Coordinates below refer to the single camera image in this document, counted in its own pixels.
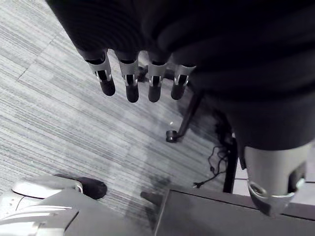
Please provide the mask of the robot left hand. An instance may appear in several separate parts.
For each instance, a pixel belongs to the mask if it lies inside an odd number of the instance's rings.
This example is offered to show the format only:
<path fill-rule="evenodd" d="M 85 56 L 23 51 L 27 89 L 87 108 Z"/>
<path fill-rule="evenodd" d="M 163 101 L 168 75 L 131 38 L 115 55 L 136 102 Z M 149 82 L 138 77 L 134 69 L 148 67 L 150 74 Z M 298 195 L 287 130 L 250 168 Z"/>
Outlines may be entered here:
<path fill-rule="evenodd" d="M 172 98 L 186 85 L 208 97 L 236 136 L 253 203 L 268 216 L 284 212 L 305 182 L 315 138 L 314 1 L 47 3 L 108 96 L 115 93 L 108 50 L 132 103 L 139 96 L 139 53 L 149 54 L 152 102 L 173 59 Z"/>

